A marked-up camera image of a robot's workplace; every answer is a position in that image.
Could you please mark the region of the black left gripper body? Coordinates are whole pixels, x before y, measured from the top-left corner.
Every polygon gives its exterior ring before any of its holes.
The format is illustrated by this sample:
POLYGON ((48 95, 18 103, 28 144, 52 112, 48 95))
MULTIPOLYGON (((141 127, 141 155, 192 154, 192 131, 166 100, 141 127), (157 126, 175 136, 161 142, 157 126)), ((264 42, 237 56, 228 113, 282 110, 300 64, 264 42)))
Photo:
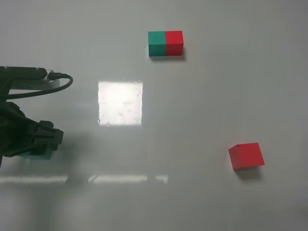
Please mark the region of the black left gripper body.
POLYGON ((32 132, 36 122, 14 103, 0 103, 0 158, 34 152, 32 132))

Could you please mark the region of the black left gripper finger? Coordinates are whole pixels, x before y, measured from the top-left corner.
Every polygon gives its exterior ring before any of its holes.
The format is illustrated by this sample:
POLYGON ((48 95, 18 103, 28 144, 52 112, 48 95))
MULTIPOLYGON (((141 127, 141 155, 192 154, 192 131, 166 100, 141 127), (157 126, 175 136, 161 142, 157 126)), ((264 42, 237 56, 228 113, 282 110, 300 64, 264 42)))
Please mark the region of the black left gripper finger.
POLYGON ((40 121, 36 122, 32 135, 36 150, 31 153, 41 155, 47 151, 57 151, 58 146, 62 144, 64 133, 54 128, 52 122, 40 121))

